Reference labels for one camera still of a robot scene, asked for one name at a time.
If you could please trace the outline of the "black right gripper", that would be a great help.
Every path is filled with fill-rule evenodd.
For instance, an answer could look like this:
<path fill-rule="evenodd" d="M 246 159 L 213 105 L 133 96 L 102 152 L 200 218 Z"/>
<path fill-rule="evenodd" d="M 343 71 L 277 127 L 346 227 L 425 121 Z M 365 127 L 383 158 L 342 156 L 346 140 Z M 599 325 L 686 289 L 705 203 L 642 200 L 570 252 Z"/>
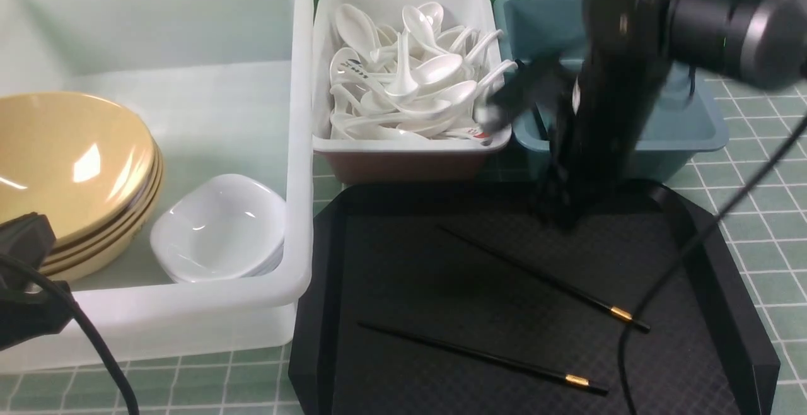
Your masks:
<path fill-rule="evenodd" d="M 479 108 L 486 134 L 532 107 L 555 113 L 550 164 L 532 202 L 543 222 L 571 230 L 622 183 L 673 65 L 670 1 L 583 0 L 588 50 L 579 73 L 562 66 L 561 50 L 535 55 Z"/>

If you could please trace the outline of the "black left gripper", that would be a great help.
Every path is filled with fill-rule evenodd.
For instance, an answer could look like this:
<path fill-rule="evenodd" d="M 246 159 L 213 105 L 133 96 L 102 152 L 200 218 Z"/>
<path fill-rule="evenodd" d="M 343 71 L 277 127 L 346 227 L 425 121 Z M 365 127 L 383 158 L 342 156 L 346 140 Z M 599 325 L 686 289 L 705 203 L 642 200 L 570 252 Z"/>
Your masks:
<path fill-rule="evenodd" d="M 38 273 L 51 254 L 55 235 L 46 216 L 29 212 L 2 223 L 2 260 L 11 258 Z M 68 309 L 42 289 L 34 292 L 34 281 L 2 265 L 1 348 L 9 349 L 37 337 L 60 334 L 72 321 Z"/>

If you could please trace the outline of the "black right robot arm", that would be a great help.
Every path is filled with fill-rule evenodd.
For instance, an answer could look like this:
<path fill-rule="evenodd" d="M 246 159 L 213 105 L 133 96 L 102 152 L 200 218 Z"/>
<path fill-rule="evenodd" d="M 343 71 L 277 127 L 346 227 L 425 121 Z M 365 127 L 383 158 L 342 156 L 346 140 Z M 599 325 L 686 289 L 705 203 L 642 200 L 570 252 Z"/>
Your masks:
<path fill-rule="evenodd" d="M 488 134 L 538 108 L 554 114 L 536 216 L 570 229 L 627 177 L 675 62 L 759 90 L 805 77 L 805 0 L 582 0 L 583 35 L 533 54 L 492 92 Z"/>

